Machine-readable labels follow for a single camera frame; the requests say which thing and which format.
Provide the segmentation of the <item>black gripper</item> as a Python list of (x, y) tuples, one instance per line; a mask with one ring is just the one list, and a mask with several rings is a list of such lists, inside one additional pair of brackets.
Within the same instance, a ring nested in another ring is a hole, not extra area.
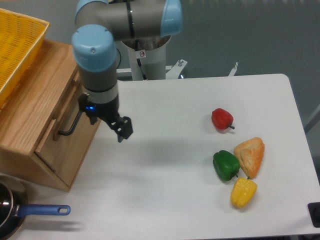
[(82, 93), (78, 97), (79, 110), (84, 112), (90, 120), (90, 124), (94, 125), (98, 119), (107, 123), (111, 130), (117, 135), (117, 141), (121, 143), (127, 140), (133, 133), (132, 121), (128, 116), (120, 116), (119, 96), (107, 103), (94, 103), (89, 101), (89, 95)]

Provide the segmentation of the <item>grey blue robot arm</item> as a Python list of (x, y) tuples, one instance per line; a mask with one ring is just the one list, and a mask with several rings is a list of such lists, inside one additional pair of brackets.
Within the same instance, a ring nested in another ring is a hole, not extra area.
[(143, 40), (176, 35), (183, 28), (178, 0), (81, 0), (75, 11), (76, 30), (72, 53), (83, 92), (79, 112), (90, 123), (103, 120), (117, 134), (117, 140), (133, 133), (132, 121), (120, 116), (117, 80), (117, 41)]

